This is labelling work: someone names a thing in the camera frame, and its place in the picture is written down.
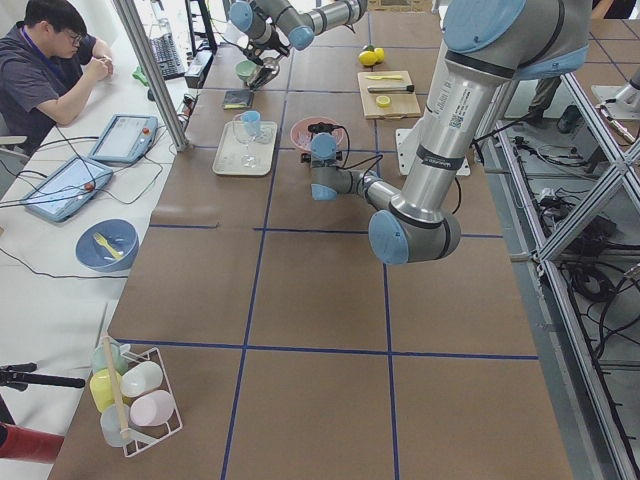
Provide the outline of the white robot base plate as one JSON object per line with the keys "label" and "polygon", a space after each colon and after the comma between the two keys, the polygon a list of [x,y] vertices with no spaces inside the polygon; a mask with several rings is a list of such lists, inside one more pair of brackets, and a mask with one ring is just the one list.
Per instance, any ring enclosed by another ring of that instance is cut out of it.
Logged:
{"label": "white robot base plate", "polygon": [[411,170],[417,140],[412,129],[397,129],[395,131],[395,144],[398,160],[398,169],[401,176],[407,176]]}

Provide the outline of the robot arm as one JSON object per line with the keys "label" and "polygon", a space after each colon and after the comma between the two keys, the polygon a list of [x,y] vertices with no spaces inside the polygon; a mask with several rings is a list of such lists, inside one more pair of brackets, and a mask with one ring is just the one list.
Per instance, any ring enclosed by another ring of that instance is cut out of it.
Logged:
{"label": "robot arm", "polygon": [[461,230],[442,204],[496,89],[512,80],[556,77],[585,61],[589,1],[453,1],[419,137],[401,189],[377,175],[340,168],[326,133],[312,141],[311,192],[316,201],[355,194],[376,209],[368,238],[385,264],[441,259]]}
{"label": "robot arm", "polygon": [[367,1],[345,0],[300,12],[289,1],[235,1],[229,20],[248,38],[245,57],[263,65],[266,51],[274,51],[276,59],[287,57],[291,49],[302,51],[322,33],[358,22],[367,7]]}

